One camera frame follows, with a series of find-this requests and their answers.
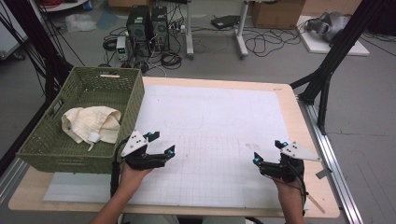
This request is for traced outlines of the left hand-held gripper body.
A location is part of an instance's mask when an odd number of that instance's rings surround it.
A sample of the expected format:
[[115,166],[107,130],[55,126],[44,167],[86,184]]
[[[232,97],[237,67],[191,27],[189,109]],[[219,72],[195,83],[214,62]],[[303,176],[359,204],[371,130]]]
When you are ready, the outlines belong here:
[[163,154],[148,154],[148,145],[144,135],[133,130],[120,156],[134,170],[164,167],[166,161],[163,160]]

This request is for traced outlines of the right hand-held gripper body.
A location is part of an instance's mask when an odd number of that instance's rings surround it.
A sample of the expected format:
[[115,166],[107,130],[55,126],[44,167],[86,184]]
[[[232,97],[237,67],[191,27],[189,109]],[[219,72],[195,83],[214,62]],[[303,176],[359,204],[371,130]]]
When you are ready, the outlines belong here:
[[279,163],[264,161],[263,165],[260,166],[262,175],[280,178],[289,183],[304,174],[304,161],[321,161],[320,156],[296,142],[288,144],[287,147],[279,150]]

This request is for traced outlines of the cream printed muslin cloth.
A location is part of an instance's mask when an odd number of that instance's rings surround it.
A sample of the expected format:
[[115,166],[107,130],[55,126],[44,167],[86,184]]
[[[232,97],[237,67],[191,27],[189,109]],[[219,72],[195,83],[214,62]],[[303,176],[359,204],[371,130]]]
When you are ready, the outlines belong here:
[[61,117],[62,130],[77,144],[85,142],[90,152],[95,144],[115,144],[120,132],[121,112],[108,106],[75,107]]

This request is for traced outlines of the green woven plastic basket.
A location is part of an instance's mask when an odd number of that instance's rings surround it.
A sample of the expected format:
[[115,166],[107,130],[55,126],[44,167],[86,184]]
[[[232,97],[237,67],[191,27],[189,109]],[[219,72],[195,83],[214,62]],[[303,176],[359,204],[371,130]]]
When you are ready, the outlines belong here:
[[116,144],[77,143],[61,127],[62,115],[76,107],[108,106],[120,111],[117,140],[134,130],[145,94],[141,71],[133,68],[75,67],[16,156],[41,172],[109,174]]

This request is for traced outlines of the person's right hand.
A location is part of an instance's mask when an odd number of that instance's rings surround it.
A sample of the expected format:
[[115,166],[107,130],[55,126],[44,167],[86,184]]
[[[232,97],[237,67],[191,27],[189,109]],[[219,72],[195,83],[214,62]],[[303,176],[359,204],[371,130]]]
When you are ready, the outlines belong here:
[[281,203],[304,203],[302,183],[295,179],[289,183],[280,178],[273,178],[278,191],[278,199]]

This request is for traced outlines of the person's left hand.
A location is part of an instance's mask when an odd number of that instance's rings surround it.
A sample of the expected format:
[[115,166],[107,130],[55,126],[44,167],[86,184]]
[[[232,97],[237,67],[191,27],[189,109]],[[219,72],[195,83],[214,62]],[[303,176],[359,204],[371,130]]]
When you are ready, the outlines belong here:
[[143,179],[151,169],[134,170],[127,163],[123,165],[119,190],[128,195],[133,195],[140,187]]

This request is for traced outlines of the thin wooden stick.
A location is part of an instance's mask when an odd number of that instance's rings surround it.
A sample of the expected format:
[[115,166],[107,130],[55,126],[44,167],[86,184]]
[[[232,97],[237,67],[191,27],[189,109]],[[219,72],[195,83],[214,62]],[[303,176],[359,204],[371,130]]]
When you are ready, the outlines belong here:
[[308,192],[307,198],[311,201],[311,203],[322,213],[325,214],[325,209],[314,199],[314,197]]

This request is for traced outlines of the white grid mat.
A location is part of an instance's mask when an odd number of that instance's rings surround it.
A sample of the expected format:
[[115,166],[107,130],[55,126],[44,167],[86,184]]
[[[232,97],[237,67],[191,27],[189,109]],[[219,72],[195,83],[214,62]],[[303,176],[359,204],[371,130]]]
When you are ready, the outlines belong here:
[[149,154],[176,155],[144,178],[133,205],[279,207],[276,185],[253,162],[279,161],[275,142],[290,139],[274,92],[147,85],[135,127],[159,132]]

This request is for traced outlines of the grey bench power supply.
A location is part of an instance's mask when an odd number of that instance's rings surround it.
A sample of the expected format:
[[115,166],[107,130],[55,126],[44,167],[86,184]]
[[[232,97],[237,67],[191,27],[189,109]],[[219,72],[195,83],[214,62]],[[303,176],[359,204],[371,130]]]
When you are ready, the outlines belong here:
[[125,36],[119,36],[117,38],[116,51],[120,61],[126,62],[128,60],[128,48]]

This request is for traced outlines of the white floor board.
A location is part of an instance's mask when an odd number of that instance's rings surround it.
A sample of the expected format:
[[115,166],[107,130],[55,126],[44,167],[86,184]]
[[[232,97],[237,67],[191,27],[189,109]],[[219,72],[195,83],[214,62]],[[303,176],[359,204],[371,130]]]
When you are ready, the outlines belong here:
[[[296,30],[298,31],[301,39],[303,40],[303,43],[307,48],[308,52],[327,54],[331,49],[330,44],[326,42],[321,36],[316,34],[314,31],[305,30],[306,22],[310,19],[310,16],[301,16],[296,23]],[[347,55],[367,57],[370,55],[370,52],[363,46],[361,42],[357,41]]]

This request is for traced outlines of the slim black computer tower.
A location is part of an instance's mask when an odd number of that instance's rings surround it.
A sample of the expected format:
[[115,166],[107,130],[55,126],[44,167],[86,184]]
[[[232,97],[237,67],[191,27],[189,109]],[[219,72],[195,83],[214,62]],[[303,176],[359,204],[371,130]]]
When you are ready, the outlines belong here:
[[151,11],[151,21],[153,26],[153,33],[155,36],[155,47],[160,51],[168,51],[169,34],[168,34],[168,19],[167,7],[154,7]]

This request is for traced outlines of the large cardboard box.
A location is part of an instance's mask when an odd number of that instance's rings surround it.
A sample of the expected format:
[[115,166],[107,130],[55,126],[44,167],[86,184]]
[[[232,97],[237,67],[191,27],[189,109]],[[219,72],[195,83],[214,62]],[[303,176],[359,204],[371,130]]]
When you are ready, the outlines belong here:
[[253,25],[266,29],[294,29],[305,2],[306,0],[255,2],[251,14]]

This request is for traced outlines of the clear plastic bag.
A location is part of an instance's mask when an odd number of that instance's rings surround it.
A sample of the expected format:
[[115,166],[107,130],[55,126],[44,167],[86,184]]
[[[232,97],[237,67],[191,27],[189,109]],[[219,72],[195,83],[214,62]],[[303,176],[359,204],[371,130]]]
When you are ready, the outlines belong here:
[[69,33],[89,32],[96,29],[96,23],[90,15],[72,14],[65,18],[67,31]]

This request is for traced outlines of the aluminium rail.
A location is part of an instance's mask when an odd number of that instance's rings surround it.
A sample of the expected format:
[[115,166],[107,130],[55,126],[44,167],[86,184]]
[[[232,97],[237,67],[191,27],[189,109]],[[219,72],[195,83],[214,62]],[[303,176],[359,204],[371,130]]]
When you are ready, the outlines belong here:
[[333,152],[331,141],[326,133],[322,133],[317,125],[318,112],[313,105],[307,105],[301,100],[298,104],[307,116],[307,124],[313,131],[314,140],[318,145],[318,151],[324,160],[326,168],[330,169],[330,180],[336,191],[338,208],[343,213],[348,224],[363,224],[361,213],[356,205],[351,191],[344,178],[342,169]]

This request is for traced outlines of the black metal frame strut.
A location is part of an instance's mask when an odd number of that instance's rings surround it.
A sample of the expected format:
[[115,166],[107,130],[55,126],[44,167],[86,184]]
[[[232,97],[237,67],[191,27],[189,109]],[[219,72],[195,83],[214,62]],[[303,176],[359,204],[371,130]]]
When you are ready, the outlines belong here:
[[349,51],[358,41],[365,28],[375,15],[386,4],[387,0],[361,0],[340,37],[335,41],[321,65],[310,75],[290,84],[293,89],[307,85],[298,95],[298,99],[306,105],[313,105],[320,95],[317,125],[322,134],[326,135],[325,120],[332,75]]

